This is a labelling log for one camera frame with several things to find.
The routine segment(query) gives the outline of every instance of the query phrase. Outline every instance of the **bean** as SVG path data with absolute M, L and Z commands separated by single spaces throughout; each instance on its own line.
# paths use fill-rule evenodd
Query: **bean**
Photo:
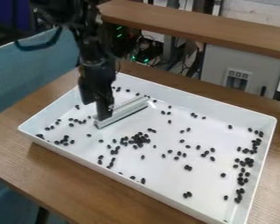
M 145 178 L 141 178 L 141 184 L 145 185 L 146 183 L 146 179 Z

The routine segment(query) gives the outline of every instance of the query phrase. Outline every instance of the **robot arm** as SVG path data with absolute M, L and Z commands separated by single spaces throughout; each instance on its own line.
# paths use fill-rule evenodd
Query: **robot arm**
M 79 89 L 84 104 L 96 102 L 97 119 L 112 116 L 114 97 L 111 84 L 116 79 L 115 58 L 110 55 L 98 39 L 97 30 L 101 13 L 98 0 L 30 0 L 37 16 L 59 28 L 52 39 L 42 45 L 21 46 L 23 51 L 44 49 L 54 45 L 62 27 L 72 31 L 80 49 Z

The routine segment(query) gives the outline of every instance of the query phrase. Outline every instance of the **plastic tray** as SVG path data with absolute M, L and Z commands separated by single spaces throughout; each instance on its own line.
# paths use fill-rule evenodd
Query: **plastic tray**
M 246 223 L 277 119 L 123 73 L 117 75 L 114 87 L 121 88 L 119 92 L 114 90 L 116 104 L 140 93 L 151 97 L 149 107 L 104 129 L 97 129 L 93 125 L 93 118 L 88 118 L 95 114 L 95 105 L 82 105 L 76 87 L 21 124 L 18 129 L 34 143 L 206 223 Z M 86 119 L 87 122 L 78 124 L 69 122 L 69 118 L 81 121 Z M 57 119 L 61 119 L 59 125 L 55 124 Z M 74 127 L 69 127 L 69 123 L 73 123 Z M 51 125 L 54 129 L 45 130 L 45 127 Z M 263 137 L 256 135 L 255 130 L 263 132 Z M 113 150 L 120 145 L 118 142 L 122 137 L 131 138 L 139 131 L 147 133 L 151 142 L 144 143 L 143 148 L 137 150 L 132 145 L 121 145 L 117 155 L 110 154 L 108 144 Z M 43 134 L 45 140 L 36 137 L 37 134 Z M 62 139 L 64 135 L 69 135 L 69 140 L 75 143 L 56 145 L 54 141 Z M 262 139 L 257 154 L 237 151 L 239 146 L 251 150 L 251 141 L 256 138 Z M 215 152 L 209 152 L 206 157 L 201 156 L 211 148 L 215 148 Z M 186 153 L 186 157 L 181 156 L 175 160 L 179 151 Z M 100 155 L 104 156 L 102 165 L 98 164 Z M 106 167 L 111 158 L 116 161 L 108 169 Z M 245 167 L 250 177 L 244 186 L 237 183 L 242 167 L 239 165 L 239 168 L 234 168 L 236 158 L 255 160 L 253 167 Z M 190 165 L 192 170 L 185 170 L 185 165 Z M 225 178 L 221 177 L 223 172 L 226 173 Z M 141 179 L 146 180 L 145 184 L 141 184 Z M 241 203 L 236 203 L 235 191 L 241 187 L 245 193 Z M 191 192 L 192 197 L 185 199 L 186 192 Z

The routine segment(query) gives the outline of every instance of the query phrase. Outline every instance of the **wooden shelf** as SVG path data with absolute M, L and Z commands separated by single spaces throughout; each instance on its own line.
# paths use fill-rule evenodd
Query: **wooden shelf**
M 99 7 L 105 22 L 280 59 L 280 27 L 123 0 Z

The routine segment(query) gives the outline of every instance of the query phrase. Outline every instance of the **wooden table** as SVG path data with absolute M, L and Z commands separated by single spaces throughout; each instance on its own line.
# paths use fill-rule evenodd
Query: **wooden table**
M 280 102 L 157 69 L 122 63 L 149 81 L 253 109 L 278 119 L 248 223 L 280 224 Z M 161 202 L 33 144 L 17 126 L 76 83 L 68 73 L 0 114 L 0 179 L 41 206 L 78 223 L 201 223 Z

